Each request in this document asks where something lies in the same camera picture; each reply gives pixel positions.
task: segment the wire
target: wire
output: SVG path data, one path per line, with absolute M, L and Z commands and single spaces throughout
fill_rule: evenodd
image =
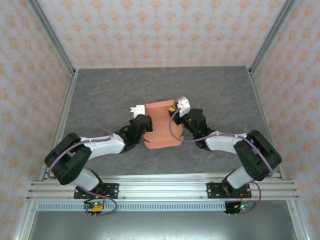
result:
M 257 208 L 257 206 L 258 206 L 258 205 L 260 204 L 260 202 L 261 202 L 262 192 L 261 192 L 260 186 L 259 186 L 258 183 L 256 183 L 255 181 L 252 181 L 251 183 L 252 183 L 252 184 L 255 184 L 255 185 L 257 186 L 257 188 L 258 188 L 258 190 L 259 190 L 259 199 L 258 199 L 258 201 L 256 202 L 256 204 L 255 204 L 252 208 L 250 208 L 250 209 L 247 210 L 247 211 L 239 212 L 237 215 L 244 215 L 244 214 L 247 214 L 247 213 L 252 212 L 254 209 Z
M 240 204 L 242 204 L 242 201 L 243 201 L 243 199 L 244 199 L 244 194 L 243 194 L 242 192 L 240 192 L 240 195 L 241 195 L 241 202 L 240 202 Z
M 97 109 L 98 109 L 101 105 L 107 104 L 107 103 L 119 105 L 120 107 L 123 107 L 124 109 L 129 109 L 129 110 L 130 110 L 131 108 L 128 107 L 128 106 L 123 105 L 122 103 L 115 102 L 115 101 L 112 101 L 112 100 L 103 101 L 103 102 L 99 103 L 97 106 L 95 106 L 94 111 L 93 111 L 93 120 L 95 121 L 95 124 L 96 124 L 99 128 L 101 128 L 102 130 L 105 130 L 107 133 L 109 133 L 110 135 L 112 135 L 112 132 L 111 132 L 109 129 L 106 129 L 104 126 L 102 126 L 102 125 L 97 121 Z
M 175 116 L 177 115 L 177 113 L 180 111 L 180 108 L 177 108 L 177 110 L 174 112 L 174 114 L 172 115 L 172 117 L 170 118 L 170 121 L 169 121 L 169 131 L 170 131 L 170 134 L 172 135 L 172 137 L 180 142 L 183 142 L 183 143 L 195 143 L 195 142 L 199 142 L 199 141 L 202 141 L 202 140 L 205 140 L 205 139 L 208 139 L 208 138 L 212 138 L 212 137 L 219 137 L 219 136 L 230 136 L 230 137 L 234 137 L 234 138 L 239 138 L 239 139 L 242 139 L 244 140 L 258 155 L 259 157 L 262 159 L 262 161 L 264 162 L 264 164 L 266 165 L 266 167 L 268 168 L 269 170 L 269 175 L 268 177 L 272 177 L 272 175 L 274 174 L 270 164 L 268 163 L 268 161 L 266 160 L 266 158 L 262 155 L 262 153 L 260 152 L 260 150 L 251 142 L 249 141 L 247 138 L 243 137 L 243 136 L 240 136 L 238 134 L 231 134 L 231 133 L 217 133 L 217 134 L 211 134 L 211 135 L 208 135 L 208 136 L 204 136 L 204 137 L 200 137 L 200 138 L 197 138 L 197 139 L 194 139 L 194 140 L 184 140 L 184 139 L 180 139 L 179 137 L 177 137 L 174 132 L 172 131 L 172 123 L 174 121 L 174 118 Z
M 84 191 L 84 192 L 86 192 L 86 193 L 88 193 L 88 194 L 91 194 L 91 195 L 93 195 L 93 196 L 98 196 L 98 197 L 103 198 L 103 199 L 110 200 L 111 202 L 114 203 L 114 209 L 112 209 L 111 211 L 106 211 L 106 212 L 104 212 L 104 213 L 95 214 L 96 217 L 105 216 L 105 215 L 111 214 L 111 213 L 113 213 L 115 210 L 117 210 L 118 204 L 117 204 L 117 202 L 116 202 L 114 199 L 112 199 L 111 197 L 103 196 L 103 195 L 100 195 L 100 194 L 93 193 L 93 192 L 91 192 L 91 191 L 86 190 L 85 188 L 83 188 L 83 187 L 81 187 L 81 186 L 78 186 L 78 187 L 79 187 L 82 191 Z M 91 203 L 91 204 L 88 205 L 88 206 L 86 207 L 86 209 L 85 209 L 85 213 L 86 213 L 89 217 L 91 216 L 92 213 L 90 213 L 90 212 L 88 211 L 88 208 L 92 207 L 94 204 L 95 204 L 95 203 Z
M 87 143 L 101 143 L 101 142 L 105 142 L 105 141 L 108 141 L 112 138 L 112 132 L 108 129 L 106 129 L 105 127 L 103 127 L 98 121 L 97 121 L 97 118 L 96 118 L 96 112 L 97 112 L 97 109 L 103 105 L 103 104 L 106 104 L 106 103 L 112 103 L 112 104 L 116 104 L 116 105 L 119 105 L 125 109 L 130 109 L 130 107 L 128 106 L 125 106 L 123 105 L 122 103 L 119 103 L 119 102 L 115 102 L 115 101 L 112 101 L 112 100 L 108 100 L 108 101 L 103 101 L 101 103 L 99 103 L 95 108 L 94 108 L 94 111 L 93 111 L 93 119 L 95 121 L 95 124 L 101 128 L 102 130 L 106 131 L 107 133 L 110 134 L 110 136 L 106 137 L 106 138 L 103 138 L 103 139 L 95 139 L 95 140 L 84 140 L 84 141 L 80 141 L 70 147 L 68 147 L 66 150 L 64 150 L 54 161 L 53 163 L 50 165 L 49 169 L 47 170 L 46 172 L 46 175 L 49 179 L 57 179 L 56 177 L 54 176 L 51 176 L 50 173 L 52 171 L 52 169 L 55 167 L 55 165 L 57 164 L 57 162 L 60 161 L 60 159 L 66 155 L 69 151 L 71 151 L 72 149 L 82 145 L 82 144 L 87 144 Z
M 241 194 L 242 194 L 241 199 L 243 199 L 243 195 L 245 195 L 246 197 L 249 198 L 250 202 L 252 202 L 251 197 L 248 194 L 243 193 L 243 192 L 241 192 Z

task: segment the ventilation slot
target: ventilation slot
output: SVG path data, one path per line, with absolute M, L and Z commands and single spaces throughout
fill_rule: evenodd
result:
M 37 211 L 66 211 L 66 212 L 82 212 L 86 209 L 83 202 L 69 201 L 41 201 L 39 202 Z M 112 202 L 104 204 L 103 211 L 114 209 L 115 205 Z M 117 211 L 121 212 L 183 212 L 183 211 L 225 211 L 226 205 L 224 201 L 169 201 L 169 202 L 118 202 Z

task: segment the wallpaper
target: wallpaper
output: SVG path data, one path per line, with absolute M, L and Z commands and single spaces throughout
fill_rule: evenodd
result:
M 27 1 L 0 1 L 0 39 L 0 239 L 11 240 L 70 76 Z
M 73 67 L 250 66 L 285 0 L 40 0 Z
M 299 0 L 254 77 L 285 175 L 320 236 L 320 4 Z

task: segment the metal floor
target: metal floor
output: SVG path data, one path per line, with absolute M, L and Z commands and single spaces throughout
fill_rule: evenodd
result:
M 29 240 L 296 240 L 285 201 L 228 217 L 222 211 L 37 212 Z
M 165 67 L 79 70 L 64 135 L 101 137 L 95 125 L 94 108 L 113 100 L 129 107 L 185 96 L 192 108 L 203 109 L 212 129 L 224 133 L 267 131 L 244 66 Z M 112 132 L 129 123 L 133 114 L 106 104 L 98 121 Z M 185 139 L 191 135 L 184 131 Z M 238 157 L 228 152 L 201 150 L 193 143 L 149 150 L 143 143 L 124 154 L 90 160 L 86 168 L 98 175 L 144 175 L 229 172 L 240 167 Z

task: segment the orange box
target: orange box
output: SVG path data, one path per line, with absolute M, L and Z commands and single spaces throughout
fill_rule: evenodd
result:
M 143 136 L 145 139 L 144 145 L 148 149 L 160 149 L 182 144 L 181 141 L 174 139 L 169 131 L 170 116 L 168 109 L 174 105 L 174 100 L 147 103 L 145 105 L 145 114 L 151 117 L 153 127 L 152 132 L 146 132 Z M 176 125 L 172 122 L 172 131 L 175 136 L 179 136 L 182 140 L 184 139 L 182 136 L 182 124 Z

